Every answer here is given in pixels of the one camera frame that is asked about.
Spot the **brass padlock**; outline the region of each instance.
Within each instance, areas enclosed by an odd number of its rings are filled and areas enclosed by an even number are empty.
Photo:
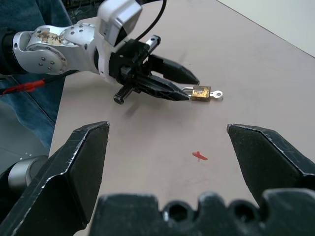
[[[219,90],[211,92],[210,86],[194,86],[194,87],[186,87],[182,89],[183,92],[187,93],[192,101],[202,101],[208,102],[210,98],[213,97],[215,99],[223,98],[223,93]]]

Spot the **person's leg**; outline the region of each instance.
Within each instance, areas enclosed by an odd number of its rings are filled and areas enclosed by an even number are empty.
[[[33,31],[41,25],[71,25],[61,0],[1,0],[0,27]],[[0,88],[40,80],[47,75],[14,75],[0,81]],[[36,89],[4,95],[0,101],[12,107],[18,120],[50,148],[64,79]]]

